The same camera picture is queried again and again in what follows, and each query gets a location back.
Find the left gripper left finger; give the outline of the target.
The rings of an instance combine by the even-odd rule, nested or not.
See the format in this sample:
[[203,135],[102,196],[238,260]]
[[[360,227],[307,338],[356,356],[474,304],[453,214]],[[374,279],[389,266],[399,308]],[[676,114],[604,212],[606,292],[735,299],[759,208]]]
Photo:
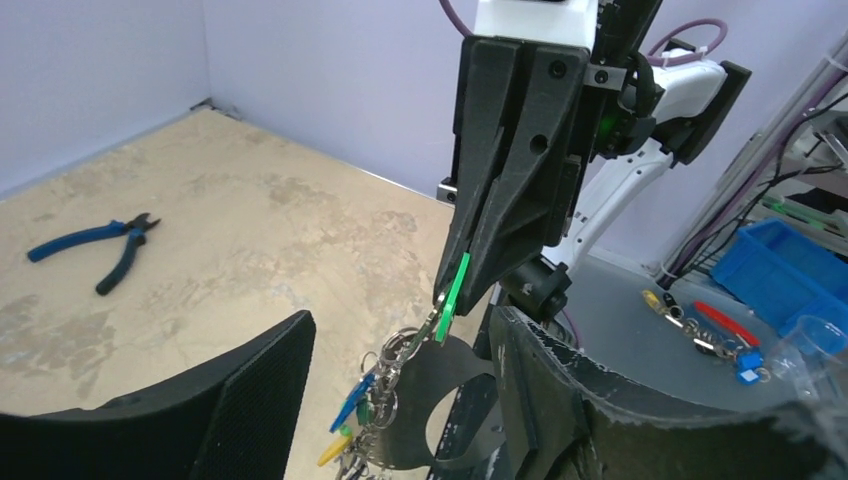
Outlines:
[[4,479],[281,479],[316,325],[300,310],[245,344],[94,409],[1,416]]

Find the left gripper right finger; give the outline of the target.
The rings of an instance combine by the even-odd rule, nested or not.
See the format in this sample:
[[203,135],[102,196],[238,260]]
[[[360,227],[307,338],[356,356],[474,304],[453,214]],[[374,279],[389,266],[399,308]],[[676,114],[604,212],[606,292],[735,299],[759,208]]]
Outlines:
[[843,479],[847,411],[792,401],[731,412],[589,359],[512,306],[489,339],[515,479]]

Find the clear plastic cup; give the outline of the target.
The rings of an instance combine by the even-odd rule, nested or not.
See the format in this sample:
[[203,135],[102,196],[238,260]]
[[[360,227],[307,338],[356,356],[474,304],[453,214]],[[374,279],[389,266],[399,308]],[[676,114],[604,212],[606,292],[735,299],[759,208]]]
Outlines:
[[766,366],[800,400],[847,410],[847,330],[818,316],[800,316],[769,350]]

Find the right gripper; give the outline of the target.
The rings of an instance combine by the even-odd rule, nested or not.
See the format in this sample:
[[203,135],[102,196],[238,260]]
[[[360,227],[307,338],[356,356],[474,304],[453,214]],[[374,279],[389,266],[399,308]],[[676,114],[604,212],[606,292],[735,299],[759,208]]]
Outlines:
[[452,179],[436,292],[467,315],[506,274],[557,244],[587,164],[620,154],[652,116],[638,48],[656,1],[482,1],[462,41]]

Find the blue plastic bin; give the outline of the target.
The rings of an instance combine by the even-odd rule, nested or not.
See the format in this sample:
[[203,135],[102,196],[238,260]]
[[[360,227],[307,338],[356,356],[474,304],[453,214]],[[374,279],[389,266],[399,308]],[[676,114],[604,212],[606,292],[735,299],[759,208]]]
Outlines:
[[781,336],[804,316],[847,330],[847,263],[779,219],[739,229],[709,275]]

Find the metal keyring plate with keys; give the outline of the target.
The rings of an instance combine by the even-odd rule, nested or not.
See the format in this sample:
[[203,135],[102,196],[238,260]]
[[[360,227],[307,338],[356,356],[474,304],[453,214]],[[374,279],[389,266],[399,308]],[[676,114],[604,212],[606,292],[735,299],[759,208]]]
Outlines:
[[443,398],[471,380],[494,376],[491,362],[450,333],[470,260],[469,253],[461,255],[456,276],[421,326],[400,329],[363,355],[361,376],[330,427],[336,438],[318,466],[337,463],[338,479],[387,479],[423,467],[473,467],[504,444],[498,404],[458,455],[441,459],[427,442],[429,419]]

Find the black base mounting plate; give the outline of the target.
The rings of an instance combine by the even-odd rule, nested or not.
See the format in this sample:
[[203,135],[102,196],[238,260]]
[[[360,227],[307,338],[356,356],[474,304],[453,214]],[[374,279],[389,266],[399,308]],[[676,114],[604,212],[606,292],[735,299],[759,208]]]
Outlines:
[[[495,379],[480,375],[462,385],[451,403],[435,456],[439,460],[459,458],[472,446],[473,438],[498,400]],[[510,479],[510,465],[503,446],[466,468],[430,468],[425,479]]]

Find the spare bunch of keys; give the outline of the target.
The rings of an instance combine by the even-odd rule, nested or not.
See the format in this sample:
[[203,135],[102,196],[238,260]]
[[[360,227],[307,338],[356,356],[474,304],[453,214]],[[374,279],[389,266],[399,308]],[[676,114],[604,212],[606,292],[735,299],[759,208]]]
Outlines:
[[670,293],[641,292],[645,304],[677,328],[701,354],[715,357],[735,369],[742,385],[768,383],[772,379],[761,351],[761,340],[748,328],[716,307],[694,301],[694,316]]

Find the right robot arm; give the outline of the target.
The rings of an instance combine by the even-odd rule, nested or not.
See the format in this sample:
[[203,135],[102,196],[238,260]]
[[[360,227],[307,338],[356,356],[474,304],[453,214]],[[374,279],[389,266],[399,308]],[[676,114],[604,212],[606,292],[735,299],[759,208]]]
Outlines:
[[482,1],[464,31],[442,325],[494,285],[528,316],[565,305],[580,262],[654,180],[693,162],[750,72],[711,45],[640,45],[657,1]]

